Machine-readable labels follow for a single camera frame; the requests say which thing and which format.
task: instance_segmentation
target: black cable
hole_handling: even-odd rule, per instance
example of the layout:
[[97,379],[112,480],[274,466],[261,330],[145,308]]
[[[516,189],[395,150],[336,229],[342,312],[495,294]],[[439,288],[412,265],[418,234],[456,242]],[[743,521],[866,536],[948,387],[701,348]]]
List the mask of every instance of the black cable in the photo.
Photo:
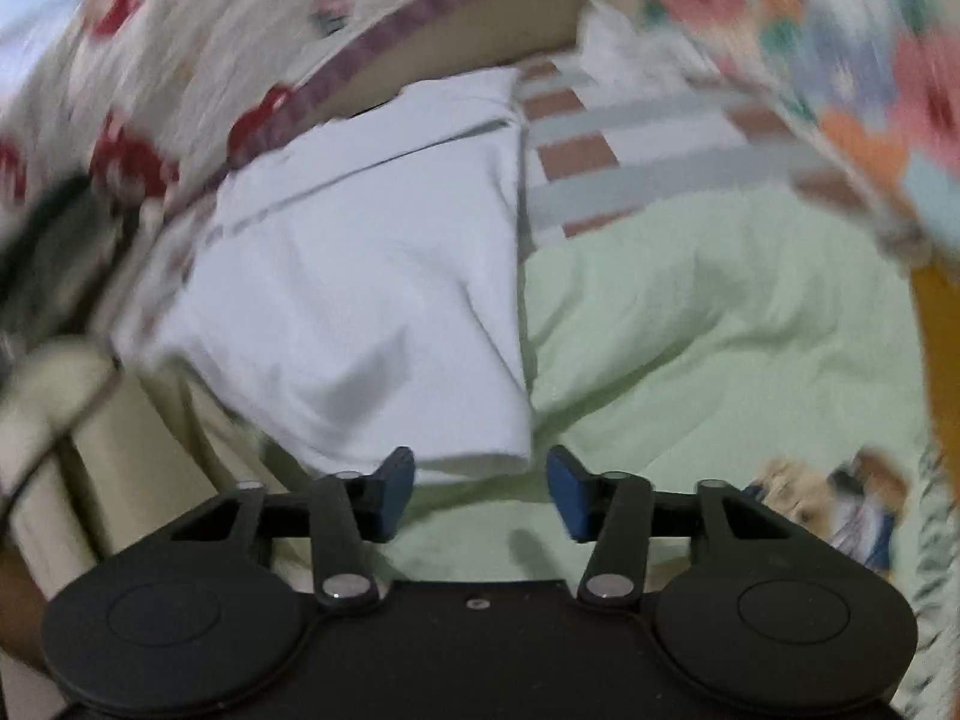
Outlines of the black cable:
[[[13,517],[13,511],[21,498],[27,493],[30,483],[34,480],[37,472],[42,469],[46,461],[56,455],[56,447],[66,440],[70,435],[80,427],[86,420],[90,419],[104,404],[107,403],[117,386],[123,380],[123,370],[120,362],[113,359],[113,370],[107,375],[106,381],[100,384],[93,395],[80,406],[66,424],[59,429],[54,429],[53,435],[42,450],[38,451],[32,459],[26,464],[26,470],[21,474],[16,484],[13,485],[9,495],[0,500],[0,544],[7,540],[7,533],[10,531],[10,522]],[[7,699],[3,693],[3,680],[0,680],[0,720],[8,720]]]

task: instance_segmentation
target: gray stripe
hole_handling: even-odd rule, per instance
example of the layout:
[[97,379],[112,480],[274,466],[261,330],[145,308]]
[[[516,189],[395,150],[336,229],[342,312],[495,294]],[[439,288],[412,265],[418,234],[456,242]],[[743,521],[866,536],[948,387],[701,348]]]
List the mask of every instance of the gray stripe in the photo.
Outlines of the gray stripe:
[[574,175],[527,191],[532,230],[641,208],[690,191],[723,190],[824,170],[832,163],[800,141],[685,154],[650,165]]
[[601,129],[636,127],[637,124],[675,119],[701,111],[726,108],[757,101],[740,92],[728,89],[710,89],[683,92],[668,98],[637,100],[634,103],[616,103],[609,108],[559,114],[530,124],[527,143],[530,148],[546,143],[569,141]]
[[587,86],[587,84],[593,84],[593,79],[577,68],[566,73],[560,73],[558,76],[544,76],[542,79],[521,81],[517,85],[517,96],[521,100],[528,100],[528,98],[537,95],[558,92],[560,89],[568,89],[571,86]]

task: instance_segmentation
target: bed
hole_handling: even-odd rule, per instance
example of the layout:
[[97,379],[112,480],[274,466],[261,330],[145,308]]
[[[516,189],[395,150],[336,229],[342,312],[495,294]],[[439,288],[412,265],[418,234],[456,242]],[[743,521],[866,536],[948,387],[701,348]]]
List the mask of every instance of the bed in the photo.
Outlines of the bed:
[[[89,0],[22,94],[0,109],[0,132],[20,138],[8,146],[16,159],[4,164],[4,236],[14,240],[35,198],[77,166],[139,215],[130,252],[91,314],[91,336],[138,359],[190,281],[217,187],[231,172],[409,82],[516,64],[527,127],[522,364],[536,454],[561,440],[597,469],[686,490],[703,476],[747,485],[774,456],[828,474],[867,442],[882,445],[910,481],[895,581],[922,634],[896,704],[910,717],[944,715],[957,642],[956,523],[944,471],[960,457],[957,377],[947,367],[956,298],[934,271],[917,271],[918,328],[910,290],[871,233],[888,247],[911,245],[911,256],[927,244],[914,245],[916,215],[891,220],[878,208],[856,153],[798,124],[795,100],[771,95],[776,86],[761,83],[769,77],[725,67],[717,47],[731,45],[730,35],[711,31],[700,43],[658,31],[634,41],[635,20],[624,31],[621,18],[637,10],[632,1],[597,0],[579,52],[557,50],[573,41],[582,0],[279,0],[267,17],[268,0],[215,0],[235,13],[218,22],[205,12],[177,29],[163,18],[165,8],[179,13],[199,1]],[[661,29],[664,14],[641,5]],[[303,28],[276,28],[291,14],[306,16],[316,30],[309,39]],[[504,23],[510,28],[493,26]],[[737,39],[757,42],[748,29]],[[259,61],[265,46],[272,58]],[[120,79],[131,57],[143,71]],[[62,104],[27,121],[37,100]],[[683,167],[717,153],[723,180]],[[795,278],[767,277],[788,272]],[[765,295],[760,305],[757,295]],[[616,343],[597,343],[611,327]],[[925,408],[924,352],[939,445]],[[42,399],[104,359],[66,346],[33,365],[24,377],[32,383],[14,382],[8,400],[18,392]],[[824,370],[827,381],[818,378]],[[51,469],[37,483],[14,526],[48,595],[218,488],[304,483],[291,445],[236,419],[206,378],[176,367],[131,376],[125,405],[77,437],[80,478]],[[798,383],[794,391],[784,380]],[[65,392],[56,408],[82,394]],[[766,427],[752,429],[757,419],[743,421],[731,402],[749,404]],[[637,425],[637,413],[656,419]],[[22,419],[0,418],[8,445],[22,436]],[[5,483],[17,463],[3,463]],[[85,491],[80,503],[70,503],[68,487]],[[488,557],[464,565],[463,543]],[[683,544],[664,544],[659,558],[670,565],[682,552]],[[302,581],[298,546],[281,558],[278,570]],[[572,577],[583,551],[565,541],[530,473],[421,490],[407,529],[380,559],[386,577]]]

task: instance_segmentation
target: light green fabric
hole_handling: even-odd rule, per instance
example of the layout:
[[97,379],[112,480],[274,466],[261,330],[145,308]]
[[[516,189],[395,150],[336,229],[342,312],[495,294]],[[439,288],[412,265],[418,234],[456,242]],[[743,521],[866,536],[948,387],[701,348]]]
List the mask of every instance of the light green fabric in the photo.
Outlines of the light green fabric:
[[[521,292],[541,451],[563,442],[660,490],[742,487],[774,457],[826,473],[863,445],[916,478],[928,422],[909,286],[865,233],[783,186],[671,199],[541,250]],[[539,474],[419,490],[381,554],[419,579],[576,579],[590,547],[545,501]],[[904,578],[915,519],[896,540]]]

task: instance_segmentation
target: purple trim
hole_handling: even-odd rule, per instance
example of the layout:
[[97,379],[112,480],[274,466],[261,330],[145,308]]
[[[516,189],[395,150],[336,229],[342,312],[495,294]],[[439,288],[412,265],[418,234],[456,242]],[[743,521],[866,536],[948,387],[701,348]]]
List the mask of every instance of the purple trim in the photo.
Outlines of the purple trim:
[[203,183],[203,189],[167,209],[166,220],[176,218],[200,197],[214,191],[232,170],[239,170],[267,151],[286,146],[304,132],[311,114],[359,71],[416,30],[452,13],[469,1],[414,0],[358,35],[299,85],[293,95],[272,113],[270,119],[248,136],[239,153]]

